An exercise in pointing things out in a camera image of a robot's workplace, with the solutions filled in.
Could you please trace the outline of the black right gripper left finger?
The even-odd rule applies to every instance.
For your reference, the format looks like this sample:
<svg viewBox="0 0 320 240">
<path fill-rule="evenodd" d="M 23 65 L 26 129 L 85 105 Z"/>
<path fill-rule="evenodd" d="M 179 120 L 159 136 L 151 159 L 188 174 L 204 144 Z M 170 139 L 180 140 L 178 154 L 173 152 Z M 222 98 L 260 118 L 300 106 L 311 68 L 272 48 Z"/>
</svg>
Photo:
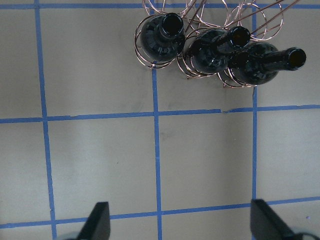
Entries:
<svg viewBox="0 0 320 240">
<path fill-rule="evenodd" d="M 76 240 L 108 240 L 111 235 L 109 203 L 97 202 Z"/>
</svg>

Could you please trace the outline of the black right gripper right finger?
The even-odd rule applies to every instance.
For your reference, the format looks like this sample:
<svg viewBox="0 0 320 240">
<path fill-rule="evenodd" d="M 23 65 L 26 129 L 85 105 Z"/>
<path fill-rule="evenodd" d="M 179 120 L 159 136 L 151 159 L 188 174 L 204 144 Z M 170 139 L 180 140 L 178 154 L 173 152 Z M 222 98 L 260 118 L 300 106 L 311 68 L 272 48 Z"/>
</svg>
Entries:
<svg viewBox="0 0 320 240">
<path fill-rule="evenodd" d="M 300 239 L 263 199 L 251 200 L 250 231 L 256 240 Z"/>
</svg>

